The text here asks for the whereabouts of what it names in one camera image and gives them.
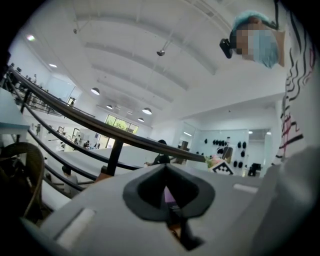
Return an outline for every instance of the blue hair cap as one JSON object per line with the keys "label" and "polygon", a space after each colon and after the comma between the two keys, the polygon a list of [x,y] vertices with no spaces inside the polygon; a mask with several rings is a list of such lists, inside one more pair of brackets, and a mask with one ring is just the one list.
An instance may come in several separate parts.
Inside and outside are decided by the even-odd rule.
{"label": "blue hair cap", "polygon": [[232,32],[235,31],[239,27],[239,25],[246,23],[246,21],[250,17],[258,18],[258,19],[262,20],[263,22],[267,22],[267,23],[271,22],[270,19],[266,15],[264,15],[258,11],[246,10],[244,12],[241,12],[237,17],[235,17],[234,22],[233,22]]}

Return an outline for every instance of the black camera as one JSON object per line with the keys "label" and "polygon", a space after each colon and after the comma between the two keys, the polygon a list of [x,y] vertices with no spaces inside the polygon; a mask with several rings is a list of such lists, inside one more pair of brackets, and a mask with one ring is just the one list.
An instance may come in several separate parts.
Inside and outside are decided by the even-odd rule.
{"label": "black camera", "polygon": [[227,38],[221,39],[219,45],[220,45],[220,48],[222,49],[222,51],[224,52],[224,55],[228,59],[231,59],[231,57],[232,57],[232,48],[231,48],[231,44],[229,42],[229,39],[227,39]]}

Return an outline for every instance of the face mask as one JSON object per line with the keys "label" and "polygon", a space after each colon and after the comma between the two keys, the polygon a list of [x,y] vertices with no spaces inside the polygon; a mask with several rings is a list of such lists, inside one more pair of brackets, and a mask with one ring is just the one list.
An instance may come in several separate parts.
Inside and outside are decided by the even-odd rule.
{"label": "face mask", "polygon": [[255,62],[269,69],[279,62],[278,44],[271,30],[252,30],[248,37],[248,50]]}

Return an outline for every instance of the purple object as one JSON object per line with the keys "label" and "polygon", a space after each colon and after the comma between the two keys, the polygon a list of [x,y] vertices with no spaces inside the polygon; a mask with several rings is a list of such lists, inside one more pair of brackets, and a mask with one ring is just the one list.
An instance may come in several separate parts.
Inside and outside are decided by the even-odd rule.
{"label": "purple object", "polygon": [[167,186],[164,188],[164,200],[166,203],[172,203],[176,201]]}

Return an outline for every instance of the railing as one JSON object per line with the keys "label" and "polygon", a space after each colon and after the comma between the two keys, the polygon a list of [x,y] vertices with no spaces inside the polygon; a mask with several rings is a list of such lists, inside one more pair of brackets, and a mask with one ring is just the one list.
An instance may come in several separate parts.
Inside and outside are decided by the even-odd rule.
{"label": "railing", "polygon": [[[12,93],[16,96],[15,101],[16,101],[17,105],[20,105],[20,104],[21,104],[21,102],[20,102],[20,100],[19,100],[19,98],[18,98],[17,93],[19,93],[19,95],[20,95],[22,98],[24,98],[25,95],[26,95],[26,92],[27,92],[27,90],[26,90],[25,88],[20,88],[21,85],[22,85],[22,84],[18,84],[18,86],[15,85],[16,90],[12,91]],[[56,98],[58,101],[60,101],[61,103],[65,104],[66,106],[72,107],[72,108],[74,108],[75,110],[77,110],[77,111],[79,111],[79,112],[81,112],[81,113],[83,113],[83,114],[85,114],[85,115],[87,115],[87,116],[89,116],[89,117],[95,118],[94,115],[89,114],[89,113],[87,113],[87,112],[84,112],[84,111],[82,111],[81,109],[79,109],[79,108],[77,108],[77,107],[75,107],[75,106],[73,106],[73,105],[71,106],[70,104],[62,101],[61,99],[59,99],[59,98],[57,98],[57,97],[55,97],[55,98]],[[49,105],[45,104],[39,97],[37,97],[37,96],[35,96],[35,95],[31,96],[31,97],[29,98],[29,100],[26,102],[26,104],[27,104],[29,107],[31,107],[31,109],[33,109],[33,110],[38,110],[38,111],[40,111],[40,112],[47,113],[48,115],[55,115],[55,116],[59,116],[59,117],[63,117],[63,116],[64,116],[63,114],[60,114],[59,112],[57,112],[57,111],[55,111],[54,109],[52,109]]]}
{"label": "railing", "polygon": [[[34,85],[32,82],[24,78],[22,75],[20,75],[18,72],[13,70],[12,68],[9,69],[9,73],[12,73],[14,77],[21,83],[21,85],[24,88],[27,88],[26,91],[23,90],[23,93],[19,92],[18,89],[12,84],[11,79],[9,76],[6,76],[6,79],[4,81],[4,86],[7,88],[12,88],[12,93],[17,97],[17,102],[21,104],[20,111],[23,113],[24,109],[26,108],[31,115],[44,127],[46,128],[50,133],[52,133],[54,136],[56,136],[59,140],[63,141],[70,147],[72,147],[75,150],[78,150],[79,152],[94,158],[96,160],[99,160],[101,162],[107,163],[106,170],[101,170],[102,174],[108,175],[108,176],[114,176],[116,167],[128,169],[128,170],[136,170],[140,168],[139,166],[134,165],[128,165],[122,162],[119,162],[119,156],[122,150],[123,143],[129,144],[134,147],[138,147],[144,150],[164,154],[167,156],[179,158],[179,159],[186,159],[196,162],[204,162],[205,159],[203,156],[198,154],[193,154],[184,150],[181,150],[179,148],[174,148],[168,145],[164,145],[162,143],[158,143],[156,141],[152,141],[146,138],[142,138],[139,136],[136,136],[132,133],[123,131],[121,129],[118,129],[116,127],[110,126],[106,123],[103,123],[99,120],[96,120],[93,115],[90,115],[88,113],[85,113],[81,111],[78,108],[75,108],[73,106],[69,106],[65,102],[61,101],[57,97],[49,94],[45,90],[39,88],[38,86]],[[33,111],[32,108],[36,109],[34,105],[30,105],[31,97],[36,97],[40,102],[43,102],[48,107],[49,111],[52,109],[55,113],[59,113],[59,115],[64,116],[66,118],[69,118],[73,120],[74,122],[92,130],[95,131],[101,135],[107,136],[109,138],[115,139],[110,158],[104,157],[102,155],[99,155],[97,153],[94,153],[92,151],[89,151],[66,137],[62,136],[60,133],[52,129],[49,125],[47,125],[39,116]],[[95,181],[98,177],[88,173],[81,168],[74,166],[73,164],[70,164],[66,162],[63,158],[61,158],[59,155],[57,155],[55,152],[53,152],[51,149],[49,149],[31,130],[28,131],[29,134],[32,136],[32,138],[38,143],[40,147],[42,147],[50,156],[52,156],[54,159],[56,159],[58,162],[60,162],[62,165],[70,168],[75,173],[80,174],[90,180]],[[84,188],[81,187],[79,184],[74,184],[70,182],[68,179],[64,178],[62,175],[60,175],[58,172],[56,172],[54,169],[52,169],[47,164],[45,165],[45,168],[50,172],[52,175],[57,177],[62,182],[68,184],[72,188],[82,191]],[[49,183],[50,186],[55,188],[57,191],[62,193],[63,195],[70,197],[68,194],[66,194],[62,189],[57,187],[56,184],[51,182],[48,178],[44,177],[44,181]]]}

